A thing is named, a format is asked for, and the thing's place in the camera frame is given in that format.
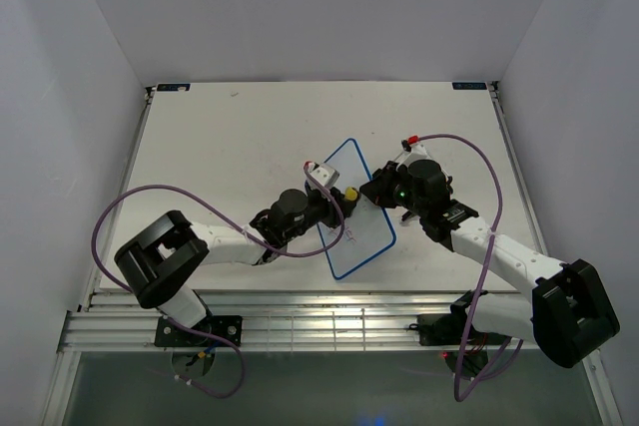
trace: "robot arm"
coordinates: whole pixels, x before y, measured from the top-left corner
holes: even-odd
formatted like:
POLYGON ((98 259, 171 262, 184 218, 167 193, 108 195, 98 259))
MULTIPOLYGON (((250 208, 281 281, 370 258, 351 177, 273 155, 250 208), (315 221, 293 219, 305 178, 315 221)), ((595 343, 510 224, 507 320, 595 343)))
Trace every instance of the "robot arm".
MULTIPOLYGON (((359 193, 336 189, 339 173, 328 165, 309 163, 308 172, 330 191, 343 217, 349 217, 359 193)), ((290 241, 319 222, 329 227, 340 225, 332 202, 314 184, 307 183, 306 192, 282 192, 243 231, 191 223, 178 211, 167 212, 125 243, 116 252, 115 261, 143 308, 158 308, 180 324, 198 329, 198 323, 210 313, 185 283, 199 265, 271 262, 286 251, 290 241)))
MULTIPOLYGON (((382 208, 405 208, 402 220, 418 218, 430 239, 483 264, 492 235, 488 223, 451 198, 452 178, 417 138, 402 145, 404 151, 377 170, 361 193, 382 208)), ((584 260, 567 264, 496 234, 490 270, 521 296, 482 294, 472 319, 475 333, 497 332, 534 341, 555 363, 572 367, 619 331, 599 275, 584 260)), ((469 293, 451 306, 441 327, 433 325, 435 340, 446 344, 459 340, 469 293)))

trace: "transparent plastic container lid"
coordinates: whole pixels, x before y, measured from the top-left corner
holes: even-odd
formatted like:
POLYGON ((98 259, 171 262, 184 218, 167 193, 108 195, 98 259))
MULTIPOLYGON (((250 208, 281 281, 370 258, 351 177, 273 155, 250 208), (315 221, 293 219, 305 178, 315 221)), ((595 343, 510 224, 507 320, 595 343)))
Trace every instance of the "transparent plastic container lid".
MULTIPOLYGON (((344 191, 359 187, 371 178, 355 139, 347 139, 325 162, 339 172, 335 186, 344 191)), ((344 279, 395 244, 395 231, 384 209, 362 197, 352 216, 345 221, 341 241, 326 252, 330 272, 335 279, 344 279)), ((326 245, 338 234, 339 228, 318 224, 321 242, 326 245)))

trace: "wire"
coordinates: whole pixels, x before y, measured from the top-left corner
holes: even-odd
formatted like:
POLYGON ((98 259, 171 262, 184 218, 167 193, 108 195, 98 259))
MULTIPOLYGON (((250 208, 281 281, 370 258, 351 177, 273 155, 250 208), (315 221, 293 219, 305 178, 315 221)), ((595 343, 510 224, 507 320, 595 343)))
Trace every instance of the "wire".
POLYGON ((488 167, 488 170, 490 171, 490 175, 492 176, 492 180, 495 184, 495 190, 497 192, 497 213, 495 215, 494 221, 492 222, 492 226, 490 227, 490 239, 488 240, 486 257, 484 258, 484 261, 483 261, 481 274, 479 275, 479 280, 477 281, 477 286, 475 287, 475 290, 472 294, 472 299, 470 301, 470 306, 469 306, 468 314, 466 317, 466 323, 464 324, 463 333, 461 334, 461 340, 459 342, 459 352, 457 354, 457 360, 455 363, 453 393, 454 393, 455 400, 458 402, 461 402, 470 395, 470 393, 474 390, 474 388, 477 386, 477 384, 479 384, 480 381, 494 378, 497 375, 501 374, 503 371, 505 371, 510 366, 510 364, 512 364, 512 362, 514 361, 514 358, 519 353, 519 350, 521 349, 521 344, 523 342, 522 341, 519 342, 519 345, 517 346, 515 353, 513 353, 511 358, 509 358, 509 360, 498 371, 489 373, 489 370, 492 367, 492 365, 503 354, 503 351, 506 349, 506 346, 508 346, 508 344, 510 343, 512 339, 512 338, 506 338, 506 340, 502 343, 501 347, 497 350, 495 355, 490 359, 490 361, 488 361, 488 363, 481 369, 481 371, 479 371, 477 376, 475 376, 474 381, 472 381, 470 385, 463 392, 459 391, 461 386, 461 380, 463 379, 463 376, 461 373, 463 371, 463 361, 466 354, 466 344, 468 343, 470 328, 472 327, 472 319, 475 315, 475 310, 477 309, 477 302, 479 301, 479 296, 481 295, 481 288, 483 287, 483 283, 486 280, 486 276, 488 275, 490 260, 492 258, 492 251, 495 245, 494 233, 497 231, 497 227, 499 226, 499 221, 501 220, 501 214, 503 212, 503 193, 501 191, 501 185, 499 183, 499 178, 497 177, 497 172, 495 171, 495 168, 492 166, 492 163, 490 162, 486 154, 476 144, 474 144, 470 140, 465 139, 464 137, 460 137, 459 135, 455 135, 455 134, 426 135, 423 137, 419 137, 417 141, 423 142, 426 140, 434 140, 434 139, 457 140, 458 142, 462 142, 463 144, 466 144, 467 146, 475 150, 479 154, 481 159, 484 161, 486 166, 488 167))
MULTIPOLYGON (((145 191, 149 191, 149 190, 167 190, 169 192, 175 192, 177 194, 184 195, 185 197, 188 197, 189 199, 193 200, 194 202, 200 204, 201 206, 203 206, 205 209, 207 209, 211 213, 214 213, 217 217, 219 217, 222 221, 224 221, 226 224, 228 224, 235 231, 240 232, 242 234, 245 234, 247 236, 247 238, 250 239, 251 241, 254 241, 255 243, 259 244, 260 246, 263 246, 264 248, 268 249, 269 251, 272 251, 272 252, 274 252, 276 254, 279 254, 281 256, 288 256, 288 257, 292 257, 292 258, 306 258, 306 257, 309 257, 309 256, 314 256, 316 254, 320 254, 320 253, 323 253, 325 251, 328 251, 329 249, 333 248, 341 240, 341 238, 343 237, 344 230, 345 230, 343 212, 341 211, 341 208, 339 207, 339 204, 337 203, 337 201, 330 194, 330 191, 327 188, 325 188, 322 184, 320 184, 320 182, 318 182, 316 179, 314 179, 313 176, 310 174, 310 172, 309 172, 309 164, 310 164, 310 162, 306 162, 305 165, 304 165, 304 173, 307 176, 308 181, 311 182, 313 185, 315 185, 316 188, 321 192, 321 194, 324 197, 326 197, 332 203, 332 205, 334 206, 335 211, 337 213, 337 217, 339 218, 339 233, 337 234, 337 237, 331 243, 329 243, 328 245, 326 245, 326 246, 324 246, 324 247, 322 247, 320 249, 316 249, 314 251, 310 251, 310 252, 307 252, 307 253, 289 253, 289 252, 287 252, 285 250, 280 250, 280 249, 274 248, 271 245, 269 245, 268 243, 266 243, 266 242, 262 241, 261 239, 257 238, 253 234, 250 234, 250 233, 244 231, 244 229, 239 224, 235 223, 232 219, 228 218, 225 214, 223 214, 218 209, 216 209, 212 205, 210 205, 207 202, 205 202, 204 200, 202 200, 200 197, 198 197, 198 196, 196 196, 196 195, 192 194, 191 192, 188 192, 188 191, 186 191, 184 189, 181 189, 179 187, 173 187, 171 185, 161 185, 161 184, 159 184, 159 185, 144 185, 142 187, 136 187, 136 188, 131 189, 131 190, 127 191, 127 192, 124 192, 123 194, 121 194, 117 198, 115 198, 104 209, 104 211, 98 217, 98 220, 96 221, 96 224, 95 224, 95 226, 93 228, 93 232, 91 234, 91 255, 93 256, 93 260, 95 261, 96 265, 98 266, 98 269, 100 269, 102 274, 104 274, 107 278, 109 278, 111 281, 116 283, 122 289, 124 289, 124 290, 126 290, 126 291, 128 291, 130 293, 133 292, 131 287, 127 283, 125 283, 124 281, 121 281, 120 279, 118 279, 113 273, 111 273, 107 269, 107 267, 104 265, 104 263, 102 262, 102 259, 100 259, 100 255, 98 254, 98 234, 100 233, 100 229, 101 229, 102 224, 104 223, 104 220, 106 219, 106 217, 109 215, 109 213, 120 202, 122 202, 124 199, 127 199, 128 197, 130 197, 133 194, 137 194, 139 192, 145 192, 145 191)), ((191 334, 196 334, 198 336, 203 336, 205 338, 213 339, 214 341, 218 341, 218 342, 220 342, 222 344, 225 344, 225 345, 229 346, 230 348, 232 348, 236 352, 236 354, 240 358, 240 363, 241 363, 240 379, 238 380, 236 385, 231 390, 229 390, 229 391, 227 391, 225 393, 220 393, 218 391, 215 391, 215 390, 213 390, 213 389, 211 389, 211 388, 209 388, 207 386, 204 386, 203 384, 198 383, 197 381, 193 381, 192 379, 190 379, 189 377, 187 377, 185 375, 178 374, 177 377, 179 377, 180 379, 185 381, 188 385, 195 386, 199 390, 203 391, 204 393, 206 393, 209 396, 212 396, 214 398, 226 399, 226 398, 229 398, 229 397, 233 396, 235 393, 237 393, 240 390, 240 388, 242 387, 242 385, 244 384, 244 380, 245 380, 246 374, 247 374, 246 360, 245 360, 240 348, 238 346, 236 346, 234 343, 232 343, 231 341, 229 341, 228 339, 223 338, 222 336, 218 336, 218 335, 210 334, 210 333, 205 333, 203 331, 198 331, 196 329, 189 328, 187 326, 184 326, 184 325, 178 323, 173 318, 169 318, 169 322, 171 322, 171 324, 173 324, 176 328, 182 329, 183 331, 186 331, 186 332, 191 333, 191 334)))

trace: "yellow object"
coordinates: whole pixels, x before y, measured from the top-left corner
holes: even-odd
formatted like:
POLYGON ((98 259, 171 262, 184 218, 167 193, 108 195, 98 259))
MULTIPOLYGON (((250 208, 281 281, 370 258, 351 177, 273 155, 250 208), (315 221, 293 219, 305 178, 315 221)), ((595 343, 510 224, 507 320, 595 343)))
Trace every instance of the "yellow object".
POLYGON ((343 197, 347 199, 349 202, 354 202, 357 200, 359 193, 353 187, 348 187, 346 191, 343 193, 343 197))

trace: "white wall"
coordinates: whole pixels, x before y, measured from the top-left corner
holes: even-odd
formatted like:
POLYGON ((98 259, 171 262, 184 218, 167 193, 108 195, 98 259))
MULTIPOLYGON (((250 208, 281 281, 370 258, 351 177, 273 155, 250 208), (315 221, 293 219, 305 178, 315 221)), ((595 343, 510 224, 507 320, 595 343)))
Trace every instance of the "white wall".
POLYGON ((597 266, 621 322, 603 348, 639 419, 639 0, 545 0, 503 78, 503 107, 550 251, 597 266))
POLYGON ((97 0, 167 80, 501 78, 542 0, 97 0))
POLYGON ((31 425, 144 91, 94 0, 0 0, 0 416, 31 425))

